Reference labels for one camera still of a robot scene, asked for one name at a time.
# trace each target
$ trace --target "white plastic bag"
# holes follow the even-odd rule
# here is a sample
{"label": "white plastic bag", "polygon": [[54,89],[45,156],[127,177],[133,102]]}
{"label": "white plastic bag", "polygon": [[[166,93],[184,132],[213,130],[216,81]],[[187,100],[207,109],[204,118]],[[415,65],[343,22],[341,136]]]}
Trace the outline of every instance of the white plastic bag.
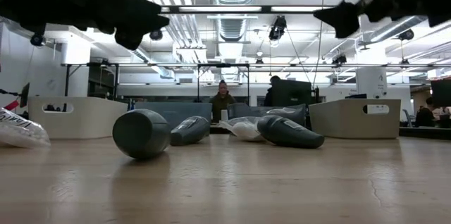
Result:
{"label": "white plastic bag", "polygon": [[0,110],[0,141],[16,147],[50,147],[49,135],[40,124],[4,108]]}
{"label": "white plastic bag", "polygon": [[266,114],[294,113],[295,111],[293,108],[275,108],[266,112]]}
{"label": "white plastic bag", "polygon": [[261,141],[260,132],[257,130],[258,117],[234,118],[219,121],[219,126],[231,131],[239,139],[246,141]]}

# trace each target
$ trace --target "beige plastic bin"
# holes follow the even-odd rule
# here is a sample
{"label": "beige plastic bin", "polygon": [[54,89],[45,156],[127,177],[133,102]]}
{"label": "beige plastic bin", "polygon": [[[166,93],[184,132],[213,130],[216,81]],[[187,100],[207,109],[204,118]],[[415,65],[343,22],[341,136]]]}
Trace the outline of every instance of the beige plastic bin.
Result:
{"label": "beige plastic bin", "polygon": [[[68,112],[44,111],[48,104],[68,104]],[[127,104],[94,97],[30,97],[28,111],[30,120],[41,124],[50,139],[95,139],[112,136]]]}
{"label": "beige plastic bin", "polygon": [[397,138],[400,109],[401,100],[392,99],[343,99],[309,106],[314,132],[345,139]]}

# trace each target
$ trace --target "pillar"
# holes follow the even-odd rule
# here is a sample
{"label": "pillar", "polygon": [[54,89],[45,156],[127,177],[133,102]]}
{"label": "pillar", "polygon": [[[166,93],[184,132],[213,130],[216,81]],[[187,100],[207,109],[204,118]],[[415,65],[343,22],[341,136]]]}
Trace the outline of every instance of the pillar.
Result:
{"label": "pillar", "polygon": [[[386,64],[385,49],[383,47],[371,47],[356,53],[357,63],[360,64]],[[387,70],[386,68],[360,67],[356,69],[357,92],[366,94],[368,99],[383,99],[387,95]]]}
{"label": "pillar", "polygon": [[[86,64],[89,63],[91,55],[91,44],[85,40],[72,38],[61,47],[63,54],[63,63],[66,64]],[[89,68],[86,66],[77,69],[72,66],[70,69],[74,72],[69,77],[69,93],[70,97],[87,97]]]}

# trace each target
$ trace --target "plastic storage box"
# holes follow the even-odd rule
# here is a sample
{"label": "plastic storage box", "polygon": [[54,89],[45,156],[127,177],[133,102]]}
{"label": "plastic storage box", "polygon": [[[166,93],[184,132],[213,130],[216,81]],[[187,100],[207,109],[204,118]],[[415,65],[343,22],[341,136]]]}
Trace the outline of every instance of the plastic storage box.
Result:
{"label": "plastic storage box", "polygon": [[212,107],[210,103],[187,102],[137,102],[135,104],[135,108],[146,108],[162,115],[171,129],[192,116],[201,116],[211,123]]}
{"label": "plastic storage box", "polygon": [[[67,112],[45,111],[53,105]],[[113,125],[127,112],[127,104],[95,97],[30,97],[30,120],[42,125],[50,139],[111,137]]]}
{"label": "plastic storage box", "polygon": [[395,139],[401,100],[343,99],[309,106],[311,128],[327,137]]}

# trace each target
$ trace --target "wooden table surface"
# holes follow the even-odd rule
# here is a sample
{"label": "wooden table surface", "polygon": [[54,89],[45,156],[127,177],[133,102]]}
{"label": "wooden table surface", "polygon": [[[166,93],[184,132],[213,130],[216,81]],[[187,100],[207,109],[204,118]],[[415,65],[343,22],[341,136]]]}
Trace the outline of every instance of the wooden table surface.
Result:
{"label": "wooden table surface", "polygon": [[451,223],[451,142],[212,135],[146,163],[112,139],[3,146],[0,223]]}

